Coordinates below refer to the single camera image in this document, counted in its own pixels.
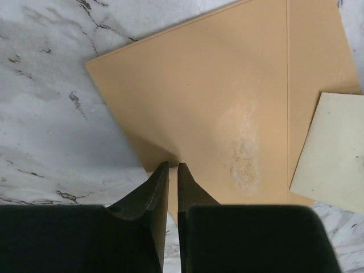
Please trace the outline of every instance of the cardboard sheet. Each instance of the cardboard sheet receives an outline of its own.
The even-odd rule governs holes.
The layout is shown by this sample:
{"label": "cardboard sheet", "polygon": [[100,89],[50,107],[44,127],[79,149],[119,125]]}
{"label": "cardboard sheet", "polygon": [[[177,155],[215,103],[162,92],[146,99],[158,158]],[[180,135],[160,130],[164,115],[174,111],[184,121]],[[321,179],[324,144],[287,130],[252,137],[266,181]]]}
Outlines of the cardboard sheet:
{"label": "cardboard sheet", "polygon": [[223,204],[312,205],[288,189],[319,92],[359,92],[336,2],[319,2],[243,1],[86,67],[147,171],[186,162]]}
{"label": "cardboard sheet", "polygon": [[323,93],[291,191],[364,213],[364,96]]}

